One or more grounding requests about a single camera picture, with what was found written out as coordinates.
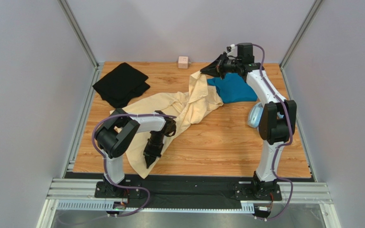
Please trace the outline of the blue t shirt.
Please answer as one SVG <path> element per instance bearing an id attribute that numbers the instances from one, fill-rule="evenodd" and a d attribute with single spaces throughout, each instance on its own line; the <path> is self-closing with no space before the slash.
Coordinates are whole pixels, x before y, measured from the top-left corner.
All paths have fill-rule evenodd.
<path id="1" fill-rule="evenodd" d="M 254 102 L 258 99 L 254 90 L 236 73 L 227 73 L 224 79 L 207 79 L 207 83 L 216 88 L 217 94 L 225 104 Z"/>

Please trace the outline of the beige t shirt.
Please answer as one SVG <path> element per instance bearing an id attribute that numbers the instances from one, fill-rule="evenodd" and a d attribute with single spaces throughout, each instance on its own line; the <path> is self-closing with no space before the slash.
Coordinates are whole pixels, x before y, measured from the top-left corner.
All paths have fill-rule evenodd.
<path id="1" fill-rule="evenodd" d="M 189 91 L 177 93 L 157 93 L 143 98 L 123 110 L 130 114 L 149 114 L 162 111 L 167 115 L 176 116 L 176 134 L 166 137 L 162 153 L 164 153 L 174 138 L 186 131 L 192 124 L 198 124 L 210 112 L 223 105 L 222 99 L 214 86 L 208 85 L 207 76 L 197 71 L 189 77 Z M 147 144 L 149 132 L 138 133 L 126 151 L 129 164 L 140 177 L 146 178 L 159 159 L 146 167 L 143 151 Z"/>

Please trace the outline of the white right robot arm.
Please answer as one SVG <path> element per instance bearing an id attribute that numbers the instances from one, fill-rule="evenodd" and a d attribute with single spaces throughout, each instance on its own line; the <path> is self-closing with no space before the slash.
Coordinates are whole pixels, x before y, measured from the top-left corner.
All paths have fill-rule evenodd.
<path id="1" fill-rule="evenodd" d="M 285 99 L 269 80 L 263 64 L 253 60 L 247 57 L 229 58 L 223 53 L 200 72 L 220 79 L 224 79 L 227 73 L 238 74 L 253 89 L 263 105 L 258 126 L 263 149 L 251 187 L 252 194 L 261 199 L 278 189 L 276 170 L 284 147 L 293 139 L 297 104 Z"/>

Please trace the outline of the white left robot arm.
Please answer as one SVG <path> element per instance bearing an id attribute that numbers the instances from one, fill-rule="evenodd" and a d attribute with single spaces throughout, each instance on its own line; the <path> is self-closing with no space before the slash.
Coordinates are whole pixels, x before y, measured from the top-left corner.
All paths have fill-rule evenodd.
<path id="1" fill-rule="evenodd" d="M 100 121 L 92 133 L 92 144 L 104 160 L 104 180 L 110 186 L 120 188 L 125 178 L 123 154 L 139 133 L 149 133 L 143 149 L 144 163 L 149 168 L 161 158 L 167 137 L 177 132 L 176 116 L 162 111 L 149 114 L 131 114 L 115 109 L 109 117 Z"/>

